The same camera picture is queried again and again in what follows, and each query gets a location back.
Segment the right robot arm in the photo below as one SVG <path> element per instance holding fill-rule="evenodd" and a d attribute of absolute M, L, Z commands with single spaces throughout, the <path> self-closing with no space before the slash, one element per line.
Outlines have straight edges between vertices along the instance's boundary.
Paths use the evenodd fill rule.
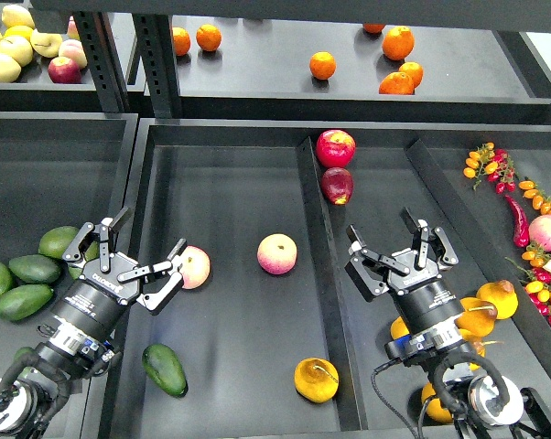
<path fill-rule="evenodd" d="M 412 243 L 390 255 L 370 249 L 354 225 L 346 229 L 346 273 L 366 302 L 389 294 L 408 330 L 386 344 L 388 360 L 372 375 L 396 364 L 420 367 L 434 390 L 422 407 L 439 402 L 458 438 L 488 438 L 503 428 L 513 438 L 551 438 L 551 412 L 539 393 L 518 388 L 460 334 L 456 321 L 464 308 L 443 278 L 459 258 L 446 232 L 408 209 L 400 215 Z"/>

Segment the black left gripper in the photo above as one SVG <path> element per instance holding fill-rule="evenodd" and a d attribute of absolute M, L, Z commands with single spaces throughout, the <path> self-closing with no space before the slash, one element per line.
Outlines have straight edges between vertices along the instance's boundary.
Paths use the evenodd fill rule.
<path fill-rule="evenodd" d="M 114 218 L 99 224 L 85 222 L 64 252 L 64 262 L 82 272 L 52 308 L 60 323 L 69 323 L 96 339 L 106 339 L 125 311 L 135 303 L 158 315 L 183 287 L 182 254 L 187 240 L 179 239 L 162 262 L 145 266 L 115 251 L 116 237 L 133 211 L 123 207 Z M 92 242 L 99 258 L 87 262 Z"/>

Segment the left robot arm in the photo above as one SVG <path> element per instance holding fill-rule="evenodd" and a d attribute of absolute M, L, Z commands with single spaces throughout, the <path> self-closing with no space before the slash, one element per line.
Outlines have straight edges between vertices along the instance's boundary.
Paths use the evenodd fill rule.
<path fill-rule="evenodd" d="M 158 314 L 183 285 L 180 239 L 158 263 L 142 265 L 115 249 L 131 210 L 85 223 L 61 259 L 78 278 L 52 309 L 44 341 L 19 354 L 0 378 L 0 437 L 40 438 L 83 380 L 103 375 L 121 356 L 113 332 L 130 307 Z"/>

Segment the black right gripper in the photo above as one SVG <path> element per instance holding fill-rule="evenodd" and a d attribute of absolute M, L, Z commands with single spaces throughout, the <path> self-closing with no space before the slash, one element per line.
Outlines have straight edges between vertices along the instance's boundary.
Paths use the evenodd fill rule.
<path fill-rule="evenodd" d="M 439 272 L 457 265 L 459 257 L 441 227 L 431 228 L 408 208 L 401 209 L 401 218 L 413 236 L 413 250 L 404 249 L 392 257 L 369 249 L 350 224 L 346 229 L 351 242 L 346 273 L 368 303 L 390 291 L 409 332 L 418 334 L 453 321 L 464 311 Z M 428 259 L 429 250 L 434 261 Z"/>

